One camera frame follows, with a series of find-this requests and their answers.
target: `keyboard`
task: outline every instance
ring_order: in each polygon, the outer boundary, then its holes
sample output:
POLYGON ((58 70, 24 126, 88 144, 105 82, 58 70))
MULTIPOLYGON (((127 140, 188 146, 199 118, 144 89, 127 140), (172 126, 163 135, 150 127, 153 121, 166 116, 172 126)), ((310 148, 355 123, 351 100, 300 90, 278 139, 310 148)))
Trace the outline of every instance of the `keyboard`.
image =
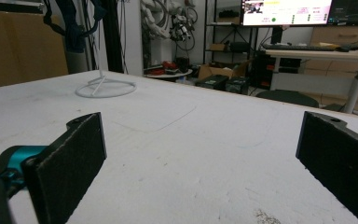
POLYGON ((330 47, 324 46, 299 46, 299 45, 271 45, 263 44, 265 49, 280 49, 280 50, 308 50, 308 51, 334 51, 330 47))

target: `table surface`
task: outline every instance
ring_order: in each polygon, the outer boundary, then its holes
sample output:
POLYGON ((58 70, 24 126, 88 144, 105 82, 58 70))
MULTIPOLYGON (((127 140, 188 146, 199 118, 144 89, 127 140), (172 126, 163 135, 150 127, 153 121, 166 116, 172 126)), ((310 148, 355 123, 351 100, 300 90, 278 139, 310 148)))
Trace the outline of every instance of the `table surface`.
POLYGON ((349 52, 338 52, 338 51, 267 49, 266 54, 271 55, 272 57, 294 57, 298 59, 319 59, 319 60, 358 62, 358 50, 351 50, 349 52))
MULTIPOLYGON (((49 145, 67 121, 102 113, 107 159, 68 223, 358 223, 295 156, 304 111, 355 132, 358 117, 104 73, 137 90, 76 96, 95 71, 0 88, 0 153, 49 145)), ((127 88, 101 90, 113 87, 127 88)), ((36 223, 26 190, 10 206, 18 223, 36 223)))

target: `monitor screen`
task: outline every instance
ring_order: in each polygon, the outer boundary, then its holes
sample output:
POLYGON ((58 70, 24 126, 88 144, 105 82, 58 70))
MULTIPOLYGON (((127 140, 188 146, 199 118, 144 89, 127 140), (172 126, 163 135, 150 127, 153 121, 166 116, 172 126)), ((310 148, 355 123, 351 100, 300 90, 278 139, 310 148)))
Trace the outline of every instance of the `monitor screen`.
POLYGON ((326 25, 332 0, 241 0, 241 25, 326 25))
POLYGON ((358 25, 358 0, 333 1, 327 23, 333 25, 358 25))

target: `wall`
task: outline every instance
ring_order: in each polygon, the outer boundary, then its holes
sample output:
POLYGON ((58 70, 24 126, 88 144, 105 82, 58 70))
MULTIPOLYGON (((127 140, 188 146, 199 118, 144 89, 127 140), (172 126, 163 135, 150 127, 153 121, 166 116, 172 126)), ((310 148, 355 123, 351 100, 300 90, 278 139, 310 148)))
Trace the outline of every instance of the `wall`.
POLYGON ((120 1, 117 6, 121 25, 121 44, 128 74, 143 74, 140 0, 120 1))

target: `desk leg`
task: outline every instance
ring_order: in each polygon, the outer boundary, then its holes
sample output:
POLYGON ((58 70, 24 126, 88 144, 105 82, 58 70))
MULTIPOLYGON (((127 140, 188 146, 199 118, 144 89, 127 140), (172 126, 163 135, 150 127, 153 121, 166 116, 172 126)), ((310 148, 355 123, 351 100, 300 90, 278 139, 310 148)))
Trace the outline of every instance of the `desk leg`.
POLYGON ((281 58, 275 58, 275 66, 274 66, 274 72, 272 73, 272 80, 271 80, 271 86, 269 87, 269 89, 271 91, 275 91, 276 88, 275 88, 275 85, 276 85, 276 76, 278 76, 278 73, 279 73, 279 66, 281 64, 281 58))
POLYGON ((358 98, 358 72, 356 77, 354 77, 354 81, 351 84, 351 89, 348 95, 348 101, 344 108, 344 113, 351 114, 353 112, 354 106, 356 105, 356 101, 358 98))

